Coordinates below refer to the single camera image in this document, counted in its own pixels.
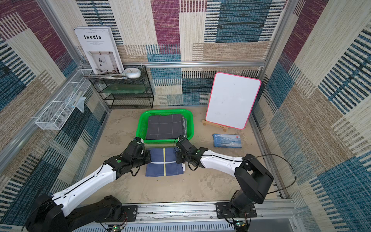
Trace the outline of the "navy blue pillowcase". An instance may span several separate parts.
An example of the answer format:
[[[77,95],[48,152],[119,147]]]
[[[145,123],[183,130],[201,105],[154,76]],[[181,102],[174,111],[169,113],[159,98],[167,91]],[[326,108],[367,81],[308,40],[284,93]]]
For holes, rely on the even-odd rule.
[[[176,162],[176,152],[173,148],[149,149],[151,162],[146,165],[146,177],[167,177],[182,175],[185,165]]]

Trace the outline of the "green plastic basket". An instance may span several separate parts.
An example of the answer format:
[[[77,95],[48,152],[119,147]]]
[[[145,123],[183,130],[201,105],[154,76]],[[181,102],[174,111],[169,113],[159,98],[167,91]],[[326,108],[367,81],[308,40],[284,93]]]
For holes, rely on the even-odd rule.
[[[145,144],[171,144],[180,135],[194,137],[194,117],[185,109],[149,110],[141,114],[136,136]]]

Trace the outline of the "dark grey checked pillowcase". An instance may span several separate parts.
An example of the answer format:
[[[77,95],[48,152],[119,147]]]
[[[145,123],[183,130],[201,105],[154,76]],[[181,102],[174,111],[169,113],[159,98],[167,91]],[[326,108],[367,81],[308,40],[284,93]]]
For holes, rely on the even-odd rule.
[[[186,120],[181,114],[155,115],[148,119],[146,140],[176,139],[186,136]]]

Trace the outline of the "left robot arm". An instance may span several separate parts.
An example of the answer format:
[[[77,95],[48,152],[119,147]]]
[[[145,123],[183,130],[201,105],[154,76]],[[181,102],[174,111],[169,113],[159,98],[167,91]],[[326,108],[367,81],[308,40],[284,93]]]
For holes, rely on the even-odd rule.
[[[123,218],[122,203],[114,196],[106,196],[99,202],[80,206],[92,194],[130,173],[133,169],[151,162],[143,139],[135,137],[118,156],[105,160],[96,171],[72,186],[54,193],[42,194],[35,199],[34,209],[25,223],[29,232],[72,232],[94,221]]]

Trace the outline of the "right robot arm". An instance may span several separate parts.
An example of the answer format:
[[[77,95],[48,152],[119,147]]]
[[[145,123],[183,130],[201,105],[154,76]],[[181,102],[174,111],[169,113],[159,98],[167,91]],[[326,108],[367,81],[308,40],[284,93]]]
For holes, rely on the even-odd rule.
[[[226,206],[234,218],[253,216],[255,204],[262,204],[274,181],[273,175],[251,154],[232,157],[207,148],[197,148],[183,135],[174,140],[176,162],[186,163],[191,171],[214,169],[235,177],[240,189]]]

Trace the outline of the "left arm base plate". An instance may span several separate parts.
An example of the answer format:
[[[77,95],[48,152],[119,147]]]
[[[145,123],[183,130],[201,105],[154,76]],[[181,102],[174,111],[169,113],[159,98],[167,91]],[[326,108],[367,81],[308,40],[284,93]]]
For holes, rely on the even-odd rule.
[[[122,205],[121,207],[121,218],[119,222],[134,222],[137,217],[138,206],[137,205]]]

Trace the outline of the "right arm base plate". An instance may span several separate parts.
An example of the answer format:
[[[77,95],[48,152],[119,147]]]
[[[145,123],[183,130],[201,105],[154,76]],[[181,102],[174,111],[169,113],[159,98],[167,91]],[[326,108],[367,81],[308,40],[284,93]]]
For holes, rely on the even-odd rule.
[[[257,212],[254,204],[249,204],[244,209],[238,209],[236,206],[227,202],[215,203],[217,218],[256,218]]]

